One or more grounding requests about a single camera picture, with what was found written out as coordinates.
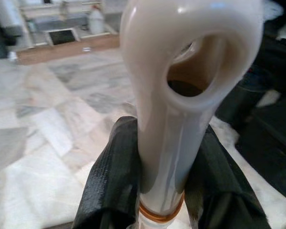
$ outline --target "marble floor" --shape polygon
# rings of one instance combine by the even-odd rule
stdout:
[[[30,66],[0,60],[0,229],[73,221],[111,127],[120,116],[136,116],[127,75],[119,50]],[[271,227],[286,229],[286,198],[241,157],[228,124],[214,117],[211,125]],[[185,206],[169,228],[190,228]]]

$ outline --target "orange ring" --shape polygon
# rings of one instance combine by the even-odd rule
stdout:
[[[184,193],[182,194],[179,204],[177,205],[175,211],[172,214],[167,215],[167,216],[159,216],[157,214],[150,212],[149,210],[147,210],[146,207],[143,206],[141,201],[139,205],[139,211],[142,213],[142,215],[144,215],[146,218],[150,219],[151,221],[154,221],[156,223],[167,223],[168,221],[171,221],[173,218],[175,218],[176,215],[179,213],[181,206],[183,204],[183,201],[184,201]]]

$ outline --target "white container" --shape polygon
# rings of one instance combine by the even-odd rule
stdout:
[[[137,104],[141,203],[151,213],[176,210],[207,125],[255,59],[262,27],[260,0],[129,1],[121,48]],[[202,92],[184,96],[171,80]]]
[[[88,17],[89,30],[91,34],[104,33],[104,16],[102,12],[96,7],[92,7],[92,11]]]

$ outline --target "pipe opening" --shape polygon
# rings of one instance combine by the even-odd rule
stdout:
[[[203,37],[187,45],[171,65],[167,83],[176,93],[194,97],[216,77],[225,58],[226,40],[219,35]]]

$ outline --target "white plastic pipe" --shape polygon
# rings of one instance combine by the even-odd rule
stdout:
[[[121,46],[137,104],[141,202],[150,212],[174,212],[212,115],[257,54],[262,26],[259,0],[128,3]],[[168,81],[201,93],[183,96]]]

